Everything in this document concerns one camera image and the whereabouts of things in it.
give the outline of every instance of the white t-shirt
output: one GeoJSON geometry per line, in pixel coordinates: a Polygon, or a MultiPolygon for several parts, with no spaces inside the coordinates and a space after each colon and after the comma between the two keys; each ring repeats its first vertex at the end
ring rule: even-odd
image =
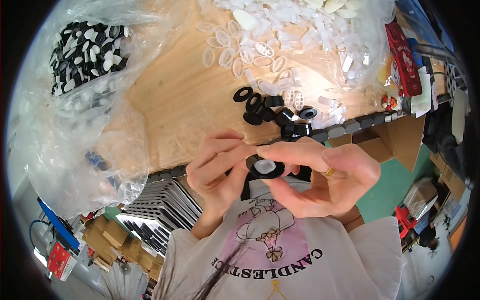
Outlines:
{"type": "MultiPolygon", "coordinates": [[[[310,188],[309,182],[285,179],[300,192],[310,188]]],[[[237,200],[209,237],[198,240],[184,229],[172,232],[160,274],[172,281],[168,299],[192,299],[243,240],[246,244],[208,299],[265,300],[274,279],[288,300],[395,299],[402,267],[395,217],[347,233],[332,218],[294,217],[261,180],[250,181],[250,189],[252,199],[237,200]]],[[[272,299],[283,299],[275,294],[272,299]]]]}

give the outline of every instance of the gold ring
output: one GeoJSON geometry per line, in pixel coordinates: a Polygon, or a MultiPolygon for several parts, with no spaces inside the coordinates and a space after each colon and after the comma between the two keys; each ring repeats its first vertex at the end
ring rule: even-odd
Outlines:
{"type": "Polygon", "coordinates": [[[324,174],[324,175],[327,177],[327,176],[330,176],[330,175],[332,175],[332,174],[333,174],[333,172],[335,172],[335,169],[334,169],[334,168],[332,168],[332,167],[330,167],[330,168],[328,169],[328,171],[327,171],[327,172],[325,172],[325,174],[324,174]]]}

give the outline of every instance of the gold necklace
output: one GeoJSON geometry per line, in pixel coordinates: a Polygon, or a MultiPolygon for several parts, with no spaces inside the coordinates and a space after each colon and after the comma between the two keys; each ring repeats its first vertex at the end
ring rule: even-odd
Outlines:
{"type": "Polygon", "coordinates": [[[285,296],[280,292],[280,290],[278,289],[278,284],[280,282],[278,280],[272,280],[272,285],[273,285],[273,291],[272,293],[270,293],[270,296],[268,296],[267,300],[270,299],[270,297],[273,295],[273,293],[275,292],[278,292],[280,295],[282,295],[283,299],[287,300],[287,298],[285,298],[285,296]]]}

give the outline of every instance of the clear plastic bag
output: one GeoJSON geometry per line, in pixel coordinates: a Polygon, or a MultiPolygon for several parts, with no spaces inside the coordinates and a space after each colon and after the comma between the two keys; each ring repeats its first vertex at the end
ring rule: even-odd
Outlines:
{"type": "Polygon", "coordinates": [[[40,28],[22,66],[14,101],[22,120],[14,141],[40,198],[68,219],[131,203],[148,176],[143,116],[124,98],[141,70],[180,35],[187,0],[64,0],[40,28]],[[48,72],[55,33],[70,22],[128,25],[126,68],[60,97],[48,72]]]}

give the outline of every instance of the hand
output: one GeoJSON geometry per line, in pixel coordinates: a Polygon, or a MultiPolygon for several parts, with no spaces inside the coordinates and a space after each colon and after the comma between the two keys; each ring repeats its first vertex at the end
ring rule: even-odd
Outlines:
{"type": "Polygon", "coordinates": [[[243,190],[249,172],[245,159],[256,154],[256,147],[245,144],[243,138],[232,129],[207,135],[186,168],[188,184],[205,200],[206,215],[223,216],[243,190]]]}
{"type": "Polygon", "coordinates": [[[327,148],[309,137],[257,148],[259,156],[312,168],[311,188],[302,193],[282,178],[264,180],[273,197],[295,217],[344,217],[380,178],[380,164],[355,144],[327,148]],[[335,169],[328,177],[330,167],[335,169]]]}

